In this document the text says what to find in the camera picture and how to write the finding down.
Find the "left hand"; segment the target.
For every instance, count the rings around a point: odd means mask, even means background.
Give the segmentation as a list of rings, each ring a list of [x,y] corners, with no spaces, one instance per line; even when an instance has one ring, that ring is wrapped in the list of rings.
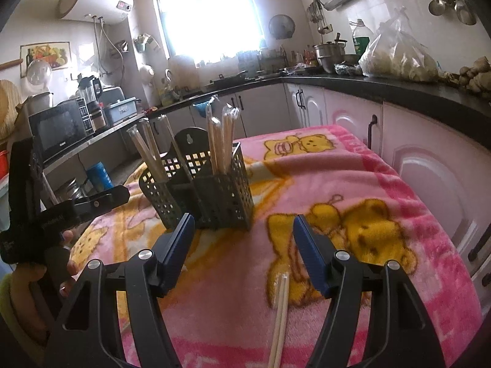
[[[1,258],[15,270],[1,281],[1,345],[39,364],[52,326],[78,273],[65,243],[67,230],[57,235],[35,233],[29,227],[1,233]]]

